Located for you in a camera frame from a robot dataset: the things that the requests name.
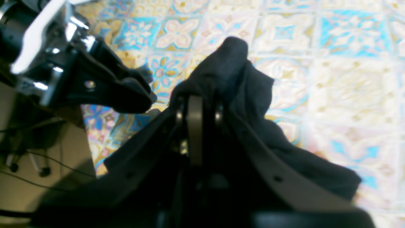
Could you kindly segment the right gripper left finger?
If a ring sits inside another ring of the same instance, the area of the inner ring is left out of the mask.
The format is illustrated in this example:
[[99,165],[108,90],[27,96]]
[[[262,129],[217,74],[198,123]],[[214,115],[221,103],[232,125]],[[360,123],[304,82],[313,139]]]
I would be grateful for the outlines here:
[[107,173],[42,203],[33,228],[148,227],[177,208],[185,173],[203,163],[203,99],[178,97],[104,164]]

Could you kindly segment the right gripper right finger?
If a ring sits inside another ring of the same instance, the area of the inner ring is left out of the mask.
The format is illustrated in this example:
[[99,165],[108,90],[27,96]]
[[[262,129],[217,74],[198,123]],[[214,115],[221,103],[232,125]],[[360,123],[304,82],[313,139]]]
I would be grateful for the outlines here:
[[217,224],[246,228],[373,228],[370,215],[295,171],[221,103],[203,111],[203,164]]

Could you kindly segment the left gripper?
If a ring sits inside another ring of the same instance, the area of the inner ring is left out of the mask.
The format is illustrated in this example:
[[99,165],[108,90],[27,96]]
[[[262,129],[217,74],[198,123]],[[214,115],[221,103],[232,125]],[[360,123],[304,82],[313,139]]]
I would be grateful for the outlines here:
[[91,104],[145,113],[157,101],[140,69],[88,33],[75,0],[2,0],[1,59],[16,89],[45,107]]

